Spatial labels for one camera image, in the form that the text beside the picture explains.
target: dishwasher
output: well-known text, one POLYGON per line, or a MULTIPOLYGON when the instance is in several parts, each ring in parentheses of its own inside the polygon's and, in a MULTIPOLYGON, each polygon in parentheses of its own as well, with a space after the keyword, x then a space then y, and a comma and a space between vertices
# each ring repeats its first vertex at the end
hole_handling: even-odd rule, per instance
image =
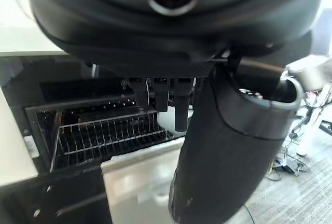
MULTIPOLYGON (((168 195, 185 132, 173 107, 156 112, 151 92, 144 110, 123 79, 69 55, 3 58, 0 70, 39 173, 0 187, 1 223, 174 223, 168 195)), ((251 222, 241 209, 228 223, 251 222)))

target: chair leg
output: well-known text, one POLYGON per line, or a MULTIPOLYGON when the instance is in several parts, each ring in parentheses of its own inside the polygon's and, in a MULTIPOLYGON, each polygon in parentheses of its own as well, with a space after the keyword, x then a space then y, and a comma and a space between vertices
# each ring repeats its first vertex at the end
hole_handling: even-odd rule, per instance
POLYGON ((310 120, 310 117, 308 117, 308 116, 304 116, 303 117, 303 119, 301 119, 301 121, 292 129, 292 133, 295 133, 295 131, 297 130, 297 129, 299 129, 302 125, 304 125, 304 124, 306 124, 306 123, 308 123, 309 122, 309 120, 310 120))
MULTIPOLYGON (((322 121, 322 123, 328 123, 328 124, 331 124, 330 122, 328 122, 328 121, 322 121)), ((329 135, 331 135, 332 136, 332 131, 329 129, 329 128, 327 128, 326 126, 324 126, 324 125, 320 125, 320 129, 322 130, 322 131, 324 131, 325 133, 327 133, 327 134, 329 134, 329 135)))

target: black plastic housing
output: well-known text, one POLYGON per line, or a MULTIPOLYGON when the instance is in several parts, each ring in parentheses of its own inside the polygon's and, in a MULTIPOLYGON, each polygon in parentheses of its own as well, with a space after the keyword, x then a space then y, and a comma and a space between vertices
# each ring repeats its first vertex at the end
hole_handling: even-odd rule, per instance
POLYGON ((217 67, 195 106, 171 186, 176 223, 224 223, 249 198, 283 143, 300 105, 302 88, 283 80, 278 101, 238 91, 217 67))
POLYGON ((211 70, 205 62, 225 43, 284 43, 303 35, 320 2, 230 1, 176 18, 107 0, 31 0, 31 5, 56 45, 120 76, 156 77, 159 71, 164 77, 205 77, 211 70))

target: metal frame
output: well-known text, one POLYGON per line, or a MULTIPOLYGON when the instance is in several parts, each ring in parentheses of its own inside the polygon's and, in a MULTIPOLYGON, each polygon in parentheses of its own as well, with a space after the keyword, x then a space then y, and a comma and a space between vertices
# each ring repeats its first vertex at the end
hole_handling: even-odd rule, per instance
POLYGON ((46 104, 40 106, 32 106, 26 107, 25 112, 27 115, 27 119, 31 126, 32 135, 34 137, 37 149, 40 153, 41 160, 45 164, 46 171, 49 171, 51 168, 51 157, 52 154, 48 149, 48 145, 46 140, 40 133, 40 126, 38 120, 36 118, 36 113, 43 112, 43 111, 51 111, 51 110, 65 110, 68 108, 76 108, 76 107, 86 107, 91 105, 103 105, 112 101, 117 101, 120 99, 134 99, 134 94, 127 94, 127 95, 117 95, 111 97, 103 97, 99 99, 88 99, 88 100, 79 100, 79 101, 68 101, 68 102, 61 102, 61 103, 54 103, 54 104, 46 104))
POLYGON ((58 169, 58 158, 66 160, 68 167, 168 141, 172 135, 156 123, 156 114, 155 110, 149 110, 60 126, 50 171, 58 169))

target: dish rack tine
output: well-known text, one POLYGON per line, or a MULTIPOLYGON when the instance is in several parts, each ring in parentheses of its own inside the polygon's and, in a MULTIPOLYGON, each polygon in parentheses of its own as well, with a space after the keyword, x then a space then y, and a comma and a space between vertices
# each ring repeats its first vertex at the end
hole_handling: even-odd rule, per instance
POLYGON ((131 123, 131 128, 133 129, 133 135, 136 137, 135 132, 134 132, 134 118, 132 118, 132 123, 131 123))
POLYGON ((148 122, 149 122, 149 132, 151 131, 151 126, 150 126, 150 114, 147 116, 148 122))
POLYGON ((145 133, 145 116, 143 116, 143 133, 145 133))
POLYGON ((116 138, 116 140, 118 140, 118 134, 116 132, 116 125, 115 125, 115 121, 114 120, 113 120, 113 124, 114 124, 115 138, 116 138))
POLYGON ((104 140, 105 150, 106 150, 106 153, 108 154, 108 146, 106 145, 106 139, 105 139, 105 135, 104 135, 104 130, 103 130, 102 121, 100 121, 99 123, 100 123, 100 128, 101 128, 101 130, 102 130, 102 135, 103 135, 103 140, 104 140))
MULTIPOLYGON (((75 140, 75 137, 74 137, 74 134, 73 134, 73 127, 71 127, 71 134, 72 134, 72 138, 74 140, 75 148, 76 148, 76 150, 78 150, 77 143, 76 143, 76 140, 75 140)), ((78 164, 78 153, 76 152, 75 155, 76 155, 76 164, 78 164)))
MULTIPOLYGON (((128 133, 128 137, 129 137, 129 132, 128 132, 128 120, 127 120, 127 133, 128 133)), ((129 145, 130 146, 132 146, 132 147, 134 147, 135 145, 134 145, 134 142, 133 142, 133 139, 132 138, 128 138, 128 143, 129 143, 129 145)))
MULTIPOLYGON (((69 148, 69 144, 68 144, 68 140, 67 140, 67 138, 66 138, 66 135, 64 134, 64 130, 63 130, 63 128, 62 128, 62 135, 64 136, 64 139, 65 139, 65 143, 66 143, 66 145, 67 145, 67 148, 68 148, 68 153, 70 152, 70 148, 69 148)), ((69 166, 69 154, 67 155, 67 166, 69 166)))
POLYGON ((153 118, 154 130, 155 130, 155 115, 154 114, 152 114, 152 118, 153 118))
POLYGON ((86 124, 85 126, 86 126, 86 128, 87 128, 87 134, 88 134, 88 140, 89 140, 89 142, 90 142, 90 147, 92 148, 92 141, 91 141, 91 137, 90 137, 90 133, 89 133, 88 125, 86 124))
POLYGON ((109 123, 108 123, 108 120, 106 121, 107 122, 107 128, 108 128, 108 138, 109 138, 109 141, 112 142, 112 138, 110 136, 110 129, 109 129, 109 123))
POLYGON ((102 157, 102 153, 100 151, 100 143, 99 143, 99 139, 98 139, 98 134, 97 134, 97 131, 95 129, 95 124, 93 123, 93 129, 94 129, 94 134, 95 134, 95 140, 97 141, 97 144, 98 144, 98 152, 99 152, 99 155, 100 157, 102 157))
POLYGON ((120 120, 120 127, 121 127, 121 135, 122 135, 122 138, 125 138, 125 137, 123 136, 122 120, 120 120))
POLYGON ((64 152, 62 141, 61 141, 61 138, 60 138, 60 135, 59 135, 59 131, 58 131, 58 141, 59 141, 60 147, 62 149, 62 152, 64 152))
POLYGON ((87 154, 86 154, 86 151, 85 151, 85 144, 84 144, 84 140, 83 140, 83 136, 82 136, 82 133, 81 133, 81 127, 80 126, 78 126, 78 133, 79 133, 79 136, 81 137, 82 146, 83 146, 83 150, 84 150, 84 159, 86 160, 87 159, 87 154))
POLYGON ((141 131, 140 131, 140 118, 138 117, 138 120, 137 120, 137 128, 138 128, 138 130, 139 130, 139 134, 141 133, 141 131))
POLYGON ((126 119, 126 122, 127 122, 127 137, 129 137, 129 127, 128 127, 128 119, 126 119))

